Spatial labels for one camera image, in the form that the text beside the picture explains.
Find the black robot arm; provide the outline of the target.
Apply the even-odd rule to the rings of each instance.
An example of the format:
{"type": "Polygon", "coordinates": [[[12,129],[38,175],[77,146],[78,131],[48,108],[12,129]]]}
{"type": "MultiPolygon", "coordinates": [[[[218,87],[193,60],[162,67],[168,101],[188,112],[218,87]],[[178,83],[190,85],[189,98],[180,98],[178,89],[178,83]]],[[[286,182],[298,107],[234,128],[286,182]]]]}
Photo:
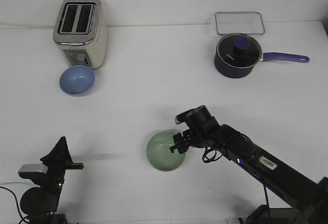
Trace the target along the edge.
{"type": "Polygon", "coordinates": [[[19,206],[29,223],[67,223],[65,214],[57,213],[65,173],[82,170],[84,164],[73,162],[64,136],[40,161],[40,164],[22,165],[18,171],[21,178],[35,184],[22,195],[19,206]]]}
{"type": "Polygon", "coordinates": [[[184,111],[176,124],[188,129],[173,136],[170,151],[180,154],[189,147],[204,148],[204,163],[222,156],[233,161],[289,205],[271,208],[260,205],[245,223],[327,223],[327,178],[315,183],[228,125],[220,125],[206,106],[184,111]]]}

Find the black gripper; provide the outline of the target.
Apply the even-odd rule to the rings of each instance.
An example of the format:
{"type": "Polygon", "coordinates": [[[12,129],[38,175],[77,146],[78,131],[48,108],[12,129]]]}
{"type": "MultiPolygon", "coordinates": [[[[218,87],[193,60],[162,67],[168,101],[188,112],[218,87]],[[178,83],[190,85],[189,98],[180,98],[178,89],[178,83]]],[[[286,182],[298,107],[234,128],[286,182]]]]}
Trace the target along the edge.
{"type": "Polygon", "coordinates": [[[186,133],[190,139],[190,144],[185,142],[181,133],[177,133],[173,136],[175,145],[170,147],[171,153],[177,150],[179,154],[184,154],[188,151],[189,146],[195,148],[213,148],[215,146],[210,135],[218,130],[219,124],[205,105],[187,110],[184,113],[184,122],[189,127],[186,133]]]}
{"type": "Polygon", "coordinates": [[[44,165],[51,166],[51,185],[61,186],[64,184],[65,172],[67,170],[82,170],[82,162],[73,162],[65,136],[62,136],[55,147],[40,159],[44,165]]]}

